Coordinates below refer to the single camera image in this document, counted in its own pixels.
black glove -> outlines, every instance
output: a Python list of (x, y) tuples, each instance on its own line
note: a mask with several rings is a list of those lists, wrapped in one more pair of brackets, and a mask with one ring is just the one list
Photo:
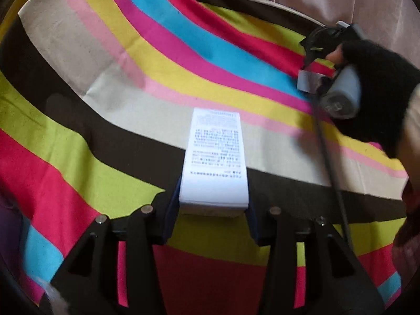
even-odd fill
[(342, 53), (345, 62), (356, 67), (360, 79), (360, 110), (354, 118), (333, 122), (344, 135), (377, 142), (394, 158), (420, 71), (399, 54), (366, 40), (343, 43)]

cable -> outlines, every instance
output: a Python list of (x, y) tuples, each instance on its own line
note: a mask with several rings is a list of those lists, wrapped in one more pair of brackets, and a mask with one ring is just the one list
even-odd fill
[(347, 213), (346, 213), (346, 208), (344, 206), (343, 195), (339, 188), (337, 174), (335, 173), (334, 166), (331, 163), (332, 161), (331, 161), (330, 153), (328, 151), (327, 143), (325, 141), (325, 136), (321, 127), (318, 99), (317, 99), (316, 94), (312, 94), (312, 93), (309, 93), (309, 99), (312, 106), (316, 135), (318, 137), (318, 142), (321, 147), (322, 156), (324, 158), (324, 165), (325, 165), (325, 168), (327, 169), (328, 178), (330, 180), (331, 187), (334, 191), (335, 199), (337, 200), (337, 204), (340, 209), (344, 240), (346, 241), (347, 245), (349, 245), (350, 249), (353, 251), (353, 243), (351, 241), (349, 221), (347, 219)]
[[(306, 55), (305, 55), (304, 66), (302, 67), (302, 70), (307, 69), (312, 62), (310, 53), (311, 53), (311, 48), (315, 42), (316, 36), (319, 35), (323, 31), (329, 31), (331, 29), (332, 29), (331, 27), (318, 28), (312, 31), (312, 33), (307, 37), (307, 42), (304, 47)], [(335, 195), (335, 199), (339, 206), (341, 220), (342, 220), (342, 230), (343, 230), (344, 240), (346, 241), (349, 248), (353, 251), (353, 243), (351, 241), (349, 221), (347, 219), (347, 212), (346, 212), (346, 207), (344, 206), (343, 195), (339, 188), (337, 174), (334, 170), (334, 166), (332, 165), (330, 153), (328, 151), (327, 143), (325, 141), (325, 136), (321, 127), (321, 121), (320, 121), (320, 115), (319, 115), (320, 107), (319, 107), (317, 94), (316, 94), (316, 91), (311, 91), (312, 90), (311, 87), (313, 84), (311, 81), (309, 81), (309, 78), (308, 78), (307, 83), (310, 90), (308, 95), (309, 95), (309, 100), (312, 106), (314, 128), (315, 128), (315, 132), (318, 138), (319, 145), (321, 147), (321, 153), (324, 158), (324, 165), (327, 170), (328, 178), (330, 180), (331, 187)]]

red stripe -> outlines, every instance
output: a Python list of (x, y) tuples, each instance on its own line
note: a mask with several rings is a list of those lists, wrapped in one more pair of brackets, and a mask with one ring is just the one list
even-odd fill
[[(64, 256), (98, 214), (64, 181), (53, 166), (0, 130), (0, 176), (32, 225)], [(203, 258), (169, 246), (154, 248), (156, 265), (169, 314), (255, 314), (265, 267)], [(359, 257), (376, 286), (395, 269), (391, 245)], [(305, 268), (297, 270), (295, 304), (304, 304)], [(23, 276), (35, 301), (41, 288)], [(125, 268), (118, 267), (119, 300), (124, 304)]]
[[(170, 246), (154, 246), (153, 252), (168, 314), (257, 313), (265, 267), (204, 258)], [(125, 245), (119, 247), (118, 258), (125, 261)], [(125, 290), (125, 269), (121, 272), (118, 286)], [(297, 268), (295, 307), (304, 305), (304, 276), (305, 267)], [(119, 292), (118, 302), (127, 306), (127, 295)]]
[(380, 286), (396, 271), (392, 263), (391, 248), (392, 244), (358, 257), (376, 286)]
[(186, 70), (208, 81), (268, 98), (302, 112), (311, 112), (310, 104), (303, 99), (248, 81), (208, 62), (181, 39), (137, 8), (131, 0), (114, 0), (114, 2), (142, 38)]
[[(292, 77), (297, 77), (299, 69), (303, 66), (301, 54), (237, 30), (196, 0), (169, 0), (169, 2), (201, 28), (253, 54)], [(324, 75), (333, 73), (332, 69), (316, 62), (311, 68)]]
[(3, 186), (14, 195), (32, 226), (66, 256), (98, 212), (80, 197), (55, 167), (1, 129), (0, 143)]

striped fabric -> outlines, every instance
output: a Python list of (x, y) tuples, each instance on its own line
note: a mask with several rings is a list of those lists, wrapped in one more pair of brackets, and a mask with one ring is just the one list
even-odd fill
[[(97, 214), (126, 216), (179, 178), (194, 107), (241, 114), (249, 183), (295, 216), (339, 223), (298, 43), (317, 25), (249, 0), (30, 0), (0, 47), (0, 181), (28, 219), (20, 282), (51, 280)], [(331, 74), (329, 63), (314, 70)], [(323, 127), (355, 252), (387, 302), (406, 173), (375, 144)], [(155, 247), (169, 314), (255, 314), (269, 248), (245, 217), (180, 215)], [(125, 294), (124, 248), (118, 293)], [(298, 247), (296, 306), (304, 303)]]

yellow fabric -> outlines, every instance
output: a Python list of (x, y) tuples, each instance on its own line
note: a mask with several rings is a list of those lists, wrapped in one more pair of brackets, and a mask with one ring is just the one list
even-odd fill
[[(303, 47), (299, 45), (299, 42), (304, 36), (295, 31), (254, 18), (245, 13), (213, 6), (211, 4), (201, 3), (201, 5), (216, 13), (221, 19), (243, 33), (286, 47), (287, 49), (302, 55), (305, 53)], [(334, 66), (333, 63), (328, 60), (317, 60), (317, 62), (331, 68)]]
[[(357, 256), (378, 250), (392, 244), (395, 234), (404, 223), (405, 218), (375, 221), (372, 223), (350, 224), (351, 237), (353, 238), (354, 253)], [(341, 226), (334, 225), (341, 233)]]
[[(311, 116), (304, 112), (267, 98), (207, 81), (174, 63), (138, 34), (113, 0), (87, 0), (87, 2), (126, 49), (129, 56), (153, 80), (179, 93), (229, 105), (297, 129), (314, 131)], [(398, 160), (390, 160), (381, 150), (345, 137), (332, 124), (322, 123), (329, 141), (367, 156), (388, 168), (404, 170)]]
[(9, 10), (7, 11), (3, 22), (0, 24), (0, 42), (3, 39), (4, 35), (6, 34), (7, 30), (9, 29), (12, 22), (15, 20), (16, 15), (18, 14), (20, 8), (26, 3), (28, 0), (14, 0), (12, 5), (10, 6)]

